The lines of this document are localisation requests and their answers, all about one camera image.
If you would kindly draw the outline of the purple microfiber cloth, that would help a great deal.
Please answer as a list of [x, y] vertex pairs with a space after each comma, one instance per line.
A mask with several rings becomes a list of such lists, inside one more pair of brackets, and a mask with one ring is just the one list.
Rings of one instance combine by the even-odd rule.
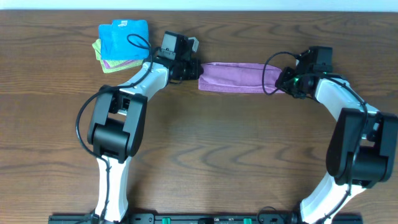
[[202, 67], [198, 89], [220, 93], [270, 93], [282, 72], [280, 68], [259, 63], [210, 62]]

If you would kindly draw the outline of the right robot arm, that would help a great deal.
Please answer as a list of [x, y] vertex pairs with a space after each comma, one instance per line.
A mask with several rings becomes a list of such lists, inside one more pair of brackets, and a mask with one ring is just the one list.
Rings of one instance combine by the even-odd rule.
[[353, 197], [391, 177], [397, 116], [369, 106], [335, 73], [299, 73], [287, 67], [275, 85], [294, 98], [311, 97], [336, 120], [326, 174], [299, 206], [302, 223], [331, 223]]

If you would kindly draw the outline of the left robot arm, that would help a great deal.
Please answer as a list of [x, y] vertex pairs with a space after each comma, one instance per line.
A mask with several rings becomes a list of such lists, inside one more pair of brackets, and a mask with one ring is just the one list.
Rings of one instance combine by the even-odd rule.
[[129, 165], [142, 142], [148, 101], [169, 83], [197, 80], [202, 73], [198, 59], [157, 59], [143, 63], [128, 81], [101, 87], [87, 134], [99, 167], [92, 223], [120, 223], [126, 216]]

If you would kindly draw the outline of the bottom green folded cloth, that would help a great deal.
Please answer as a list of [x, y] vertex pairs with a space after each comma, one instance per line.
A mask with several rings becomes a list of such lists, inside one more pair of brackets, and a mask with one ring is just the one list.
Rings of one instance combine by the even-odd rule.
[[142, 65], [143, 60], [99, 60], [104, 73], [113, 73]]

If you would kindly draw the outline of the blue folded cloth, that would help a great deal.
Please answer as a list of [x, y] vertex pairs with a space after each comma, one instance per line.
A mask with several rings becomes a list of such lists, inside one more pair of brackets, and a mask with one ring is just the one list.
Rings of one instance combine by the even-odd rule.
[[140, 60], [149, 56], [149, 27], [145, 20], [113, 20], [98, 27], [103, 60]]

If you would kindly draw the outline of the purple folded cloth in stack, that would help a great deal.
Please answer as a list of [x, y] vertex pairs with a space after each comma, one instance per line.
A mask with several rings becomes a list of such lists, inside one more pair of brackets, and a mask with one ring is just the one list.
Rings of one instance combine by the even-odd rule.
[[107, 69], [140, 65], [142, 60], [101, 60]]

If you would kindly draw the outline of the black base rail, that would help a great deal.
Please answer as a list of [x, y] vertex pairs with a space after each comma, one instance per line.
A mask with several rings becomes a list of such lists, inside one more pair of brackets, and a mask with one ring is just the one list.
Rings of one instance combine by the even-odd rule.
[[[267, 212], [255, 215], [154, 215], [152, 213], [134, 213], [121, 222], [97, 222], [91, 215], [51, 215], [49, 224], [73, 223], [125, 223], [125, 224], [284, 224], [304, 223], [296, 214]], [[363, 224], [361, 215], [337, 215], [332, 224]]]

